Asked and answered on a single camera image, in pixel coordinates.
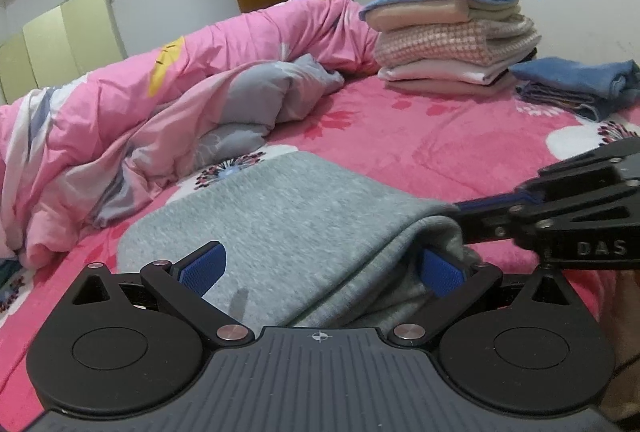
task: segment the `beige folded cloth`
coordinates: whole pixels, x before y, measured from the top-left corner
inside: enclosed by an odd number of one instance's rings
[[[517,0],[504,5],[474,0],[425,0],[373,9],[366,14],[366,21],[372,29],[384,32],[423,24],[456,24],[476,19],[504,20],[519,12]]]
[[[423,59],[491,66],[521,53],[539,36],[533,21],[522,15],[505,21],[413,26],[381,33],[374,56],[380,66],[390,68]]]
[[[479,86],[455,80],[398,80],[397,82],[387,82],[385,87],[414,93],[446,94],[451,96],[493,96],[505,89],[515,88],[521,82],[511,73],[506,73],[492,86]]]

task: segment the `gray fabric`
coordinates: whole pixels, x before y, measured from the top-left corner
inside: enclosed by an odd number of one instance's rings
[[[343,85],[340,73],[328,72],[311,55],[245,70],[229,89],[220,126],[200,138],[193,170],[259,149],[276,123],[303,120]]]
[[[216,128],[198,140],[193,165],[188,172],[259,149],[265,144],[264,137],[277,123],[303,120],[320,98],[343,86],[344,78],[340,73],[328,72],[311,55],[303,55],[295,62],[262,62],[245,69],[228,88],[220,106],[220,117],[215,120],[216,123],[209,125]],[[168,105],[160,105],[154,112],[161,112]],[[153,155],[145,149],[137,155],[136,152],[140,152],[140,149],[129,148],[123,159],[133,155],[134,160],[148,160]],[[175,148],[176,155],[183,152],[184,149]],[[89,224],[95,228],[105,228],[113,221],[132,216],[142,208],[136,202],[130,183],[131,174],[124,173],[125,167],[123,161],[87,217]],[[145,167],[152,170],[154,164],[146,162]]]
[[[416,273],[417,237],[463,257],[453,211],[293,152],[136,222],[120,240],[118,269],[219,240],[226,273],[204,298],[254,332],[363,323],[386,331],[431,296]]]

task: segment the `light green wardrobe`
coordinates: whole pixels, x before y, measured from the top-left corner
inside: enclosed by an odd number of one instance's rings
[[[0,86],[10,104],[126,57],[110,0],[68,0],[0,46]]]

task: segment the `crosshair marking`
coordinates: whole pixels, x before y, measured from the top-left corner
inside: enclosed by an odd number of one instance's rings
[[[325,340],[331,338],[331,336],[329,336],[324,331],[316,331],[312,335],[309,335],[309,338],[313,338],[316,342],[324,342]]]

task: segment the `white folded cloth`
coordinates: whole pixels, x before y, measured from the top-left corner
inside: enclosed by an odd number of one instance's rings
[[[431,80],[452,80],[485,86],[492,83],[509,66],[523,60],[531,53],[537,43],[538,40],[532,41],[527,49],[491,66],[479,66],[469,62],[462,62],[461,60],[425,59],[394,68],[384,67],[378,72],[378,78],[387,82],[429,78]]]

